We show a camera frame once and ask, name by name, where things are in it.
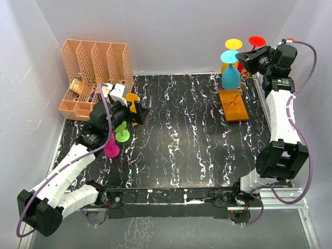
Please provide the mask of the yellow-orange wine glass front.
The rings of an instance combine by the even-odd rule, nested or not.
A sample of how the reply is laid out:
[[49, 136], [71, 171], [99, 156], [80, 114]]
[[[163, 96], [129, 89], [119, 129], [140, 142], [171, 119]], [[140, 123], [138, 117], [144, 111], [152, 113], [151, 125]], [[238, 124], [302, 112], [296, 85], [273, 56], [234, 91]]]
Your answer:
[[140, 101], [140, 97], [135, 93], [128, 93], [126, 96], [127, 102], [131, 102], [130, 111], [136, 113], [135, 101]]

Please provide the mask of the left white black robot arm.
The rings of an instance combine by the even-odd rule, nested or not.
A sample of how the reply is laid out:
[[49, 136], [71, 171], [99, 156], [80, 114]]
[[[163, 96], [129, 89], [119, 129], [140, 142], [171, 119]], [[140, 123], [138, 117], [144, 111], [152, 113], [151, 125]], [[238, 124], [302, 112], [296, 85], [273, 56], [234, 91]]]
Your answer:
[[43, 236], [52, 235], [62, 220], [86, 205], [103, 206], [107, 194], [102, 185], [89, 181], [81, 188], [66, 193], [76, 177], [109, 144], [113, 129], [124, 121], [142, 125], [149, 112], [139, 101], [134, 101], [136, 111], [119, 101], [110, 104], [99, 101], [90, 113], [81, 133], [65, 158], [32, 190], [22, 190], [17, 196], [19, 223], [26, 223]]

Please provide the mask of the green wine glass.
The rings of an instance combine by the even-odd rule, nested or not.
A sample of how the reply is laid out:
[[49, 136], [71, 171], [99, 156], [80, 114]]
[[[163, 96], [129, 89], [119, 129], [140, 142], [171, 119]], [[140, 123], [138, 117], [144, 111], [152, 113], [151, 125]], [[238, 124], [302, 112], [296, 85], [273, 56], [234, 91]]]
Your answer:
[[115, 130], [115, 140], [121, 143], [126, 142], [130, 138], [130, 133], [127, 130], [127, 122], [123, 121]]

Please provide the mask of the cyan wine glass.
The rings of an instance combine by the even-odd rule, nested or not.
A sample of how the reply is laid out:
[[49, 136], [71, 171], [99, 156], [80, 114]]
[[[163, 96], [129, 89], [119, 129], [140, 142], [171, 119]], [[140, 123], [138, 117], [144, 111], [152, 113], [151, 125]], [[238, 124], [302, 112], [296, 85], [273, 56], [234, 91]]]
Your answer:
[[238, 54], [237, 50], [227, 50], [220, 56], [221, 61], [228, 65], [222, 73], [222, 87], [226, 90], [235, 90], [241, 84], [240, 73], [233, 66], [234, 63], [238, 62], [236, 54]]

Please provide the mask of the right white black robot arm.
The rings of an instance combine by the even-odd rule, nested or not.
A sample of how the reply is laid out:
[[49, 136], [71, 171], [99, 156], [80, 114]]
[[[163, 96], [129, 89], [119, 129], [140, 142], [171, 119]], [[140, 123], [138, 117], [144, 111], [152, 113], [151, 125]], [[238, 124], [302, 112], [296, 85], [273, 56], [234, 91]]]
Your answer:
[[[284, 204], [295, 204], [308, 192], [313, 175], [311, 149], [305, 136], [296, 127], [294, 100], [298, 91], [290, 77], [297, 49], [290, 40], [272, 48], [265, 45], [250, 52], [237, 53], [236, 58], [251, 75], [261, 74], [261, 87], [269, 110], [270, 143], [259, 153], [255, 169], [239, 179], [239, 187], [231, 193], [232, 202], [245, 205], [250, 195], [270, 188]], [[304, 163], [309, 162], [309, 175], [304, 191], [292, 201], [282, 199], [273, 183], [294, 179]]]

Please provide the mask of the magenta wine glass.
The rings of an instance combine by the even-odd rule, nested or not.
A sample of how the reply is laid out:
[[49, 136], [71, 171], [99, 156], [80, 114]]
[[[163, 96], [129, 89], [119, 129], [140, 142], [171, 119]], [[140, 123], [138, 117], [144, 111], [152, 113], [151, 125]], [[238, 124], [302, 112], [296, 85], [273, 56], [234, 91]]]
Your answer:
[[115, 144], [114, 135], [111, 136], [110, 142], [106, 145], [104, 149], [105, 156], [107, 158], [115, 158], [118, 156], [120, 152], [120, 148], [117, 144]]

